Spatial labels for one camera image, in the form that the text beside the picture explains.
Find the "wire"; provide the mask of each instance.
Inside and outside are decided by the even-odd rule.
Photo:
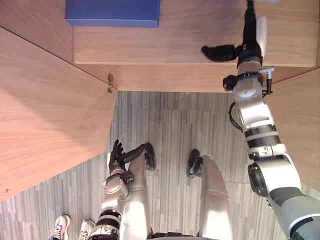
[[[232,117],[232,108],[236,105],[236,102],[231,103],[229,108],[229,119],[230,123],[236,128],[239,129],[242,133],[244,132],[241,128],[241,126],[237,123],[237,121]]]

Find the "person's foot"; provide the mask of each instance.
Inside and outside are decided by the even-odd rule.
[[[71,223],[71,218],[62,214],[55,220],[54,230],[52,231],[51,240],[68,240],[68,227]]]
[[[91,233],[91,230],[95,226],[96,225],[94,224],[93,221],[83,220],[81,224],[81,230],[80,230],[80,235],[78,237],[78,240],[87,240]]]

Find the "wood grain surface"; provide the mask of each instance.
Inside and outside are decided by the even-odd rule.
[[[0,0],[0,26],[73,63],[73,27],[65,21],[65,0]],[[108,83],[114,70],[96,65],[78,68]]]
[[[305,73],[307,67],[279,66],[274,83]],[[237,67],[223,64],[137,64],[121,65],[117,71],[121,91],[222,93],[223,79],[237,74]]]
[[[242,43],[245,0],[162,0],[158,28],[74,28],[78,64],[210,63],[203,45]],[[256,3],[268,21],[266,65],[313,67],[318,46],[319,1]],[[236,62],[224,63],[236,65]]]
[[[0,28],[0,201],[102,153],[117,93]]]
[[[279,82],[266,98],[304,184],[320,190],[320,68]]]

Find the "robotic arm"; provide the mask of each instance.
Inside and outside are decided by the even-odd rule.
[[[304,195],[299,174],[286,146],[281,143],[275,122],[263,97],[272,93],[271,71],[261,69],[261,44],[257,42],[257,22],[254,2],[247,1],[243,43],[217,47],[204,46],[202,52],[212,61],[224,62],[238,57],[237,76],[223,80],[226,91],[232,91],[234,103],[230,106],[230,121],[245,136],[252,190],[265,197],[285,233],[293,240],[320,239],[320,201]],[[263,90],[263,72],[268,72],[266,90]],[[231,110],[238,106],[242,126],[233,119]]]

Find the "shoe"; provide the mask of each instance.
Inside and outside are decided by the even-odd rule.
[[[78,237],[78,240],[87,240],[91,233],[91,230],[95,226],[96,225],[94,224],[93,221],[83,220],[81,224],[81,230],[80,230],[80,235]]]
[[[68,227],[71,223],[71,218],[68,215],[62,214],[55,220],[54,230],[51,238],[53,240],[68,240]]]

